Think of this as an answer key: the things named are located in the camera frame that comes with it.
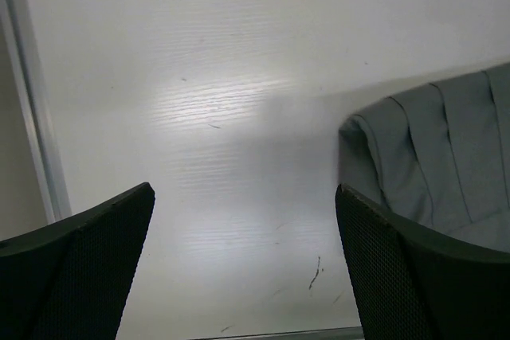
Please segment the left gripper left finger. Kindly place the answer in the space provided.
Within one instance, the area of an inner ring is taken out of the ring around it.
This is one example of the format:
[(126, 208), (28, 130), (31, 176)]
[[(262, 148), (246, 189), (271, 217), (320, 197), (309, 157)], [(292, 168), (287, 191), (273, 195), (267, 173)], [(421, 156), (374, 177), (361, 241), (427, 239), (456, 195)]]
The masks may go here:
[(1, 243), (3, 339), (114, 339), (155, 206), (144, 182)]

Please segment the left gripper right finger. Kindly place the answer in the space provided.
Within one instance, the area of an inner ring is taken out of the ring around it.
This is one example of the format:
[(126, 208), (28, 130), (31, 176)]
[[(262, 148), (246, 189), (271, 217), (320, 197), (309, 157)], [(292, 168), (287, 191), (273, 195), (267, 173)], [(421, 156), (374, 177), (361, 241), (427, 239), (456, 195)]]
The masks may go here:
[(507, 339), (509, 254), (413, 222), (345, 184), (343, 254), (366, 339)]

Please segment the grey pleated skirt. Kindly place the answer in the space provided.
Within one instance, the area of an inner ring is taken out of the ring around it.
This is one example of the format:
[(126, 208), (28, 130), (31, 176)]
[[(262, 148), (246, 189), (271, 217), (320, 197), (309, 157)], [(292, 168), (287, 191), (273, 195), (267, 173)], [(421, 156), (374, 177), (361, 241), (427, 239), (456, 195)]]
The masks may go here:
[(509, 250), (509, 67), (428, 83), (351, 114), (339, 180), (458, 240)]

